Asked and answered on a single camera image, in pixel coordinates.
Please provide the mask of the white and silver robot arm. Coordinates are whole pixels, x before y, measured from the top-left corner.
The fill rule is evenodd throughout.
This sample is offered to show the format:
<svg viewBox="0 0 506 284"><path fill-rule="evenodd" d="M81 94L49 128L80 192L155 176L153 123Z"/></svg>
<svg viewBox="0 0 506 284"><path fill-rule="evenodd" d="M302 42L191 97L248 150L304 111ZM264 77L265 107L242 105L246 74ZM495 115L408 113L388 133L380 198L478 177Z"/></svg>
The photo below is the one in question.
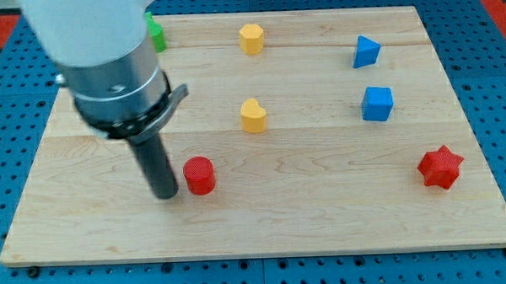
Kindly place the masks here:
<svg viewBox="0 0 506 284"><path fill-rule="evenodd" d="M17 0L58 82L82 119L106 138L158 134L187 95L171 89L148 34L155 0Z"/></svg>

